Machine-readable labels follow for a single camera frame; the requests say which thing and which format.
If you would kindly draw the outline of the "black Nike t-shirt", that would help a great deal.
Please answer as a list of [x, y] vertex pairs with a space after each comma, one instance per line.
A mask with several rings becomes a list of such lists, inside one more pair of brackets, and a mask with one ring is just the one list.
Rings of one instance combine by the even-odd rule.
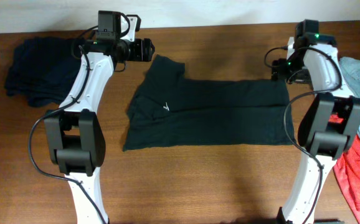
[[272, 80], [193, 80], [157, 55], [128, 107], [124, 151], [147, 147], [289, 145], [287, 87]]

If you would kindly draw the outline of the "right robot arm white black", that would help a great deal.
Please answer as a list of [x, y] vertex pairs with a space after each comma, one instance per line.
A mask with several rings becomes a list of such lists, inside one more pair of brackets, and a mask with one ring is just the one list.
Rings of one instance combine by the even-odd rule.
[[295, 27], [286, 58], [269, 64], [272, 80], [309, 84], [314, 97], [297, 137], [287, 133], [301, 151], [293, 188], [276, 223], [314, 223], [316, 203], [336, 161], [349, 150], [360, 126], [360, 98], [349, 89], [338, 62], [334, 36], [319, 32], [319, 22], [305, 19]]

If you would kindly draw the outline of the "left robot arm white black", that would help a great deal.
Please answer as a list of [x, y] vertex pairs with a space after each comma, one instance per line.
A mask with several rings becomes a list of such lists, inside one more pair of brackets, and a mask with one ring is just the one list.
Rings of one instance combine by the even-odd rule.
[[80, 68], [71, 90], [42, 118], [50, 159], [70, 186], [77, 223], [110, 221], [100, 187], [106, 143], [97, 111], [117, 64], [151, 61], [152, 41], [135, 37], [140, 25], [136, 14], [99, 11], [95, 38], [79, 45]]

